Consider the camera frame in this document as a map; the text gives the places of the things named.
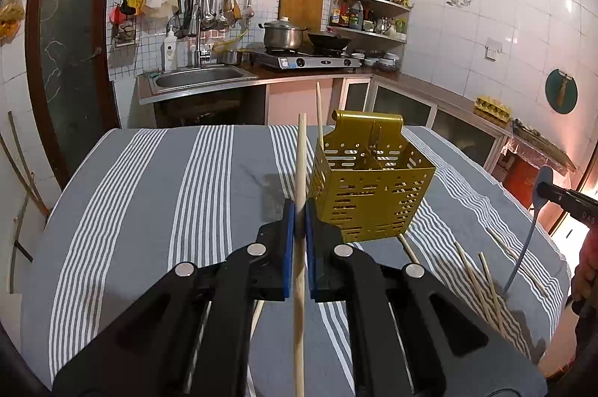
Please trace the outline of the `person right hand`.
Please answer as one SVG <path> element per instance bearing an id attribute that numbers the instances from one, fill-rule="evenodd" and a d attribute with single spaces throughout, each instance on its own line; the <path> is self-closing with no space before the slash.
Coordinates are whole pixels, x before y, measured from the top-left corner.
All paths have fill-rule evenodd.
<path id="1" fill-rule="evenodd" d="M 580 316 L 585 301 L 590 297 L 598 270 L 598 233 L 592 228 L 580 250 L 579 264 L 572 279 L 572 310 Z"/>

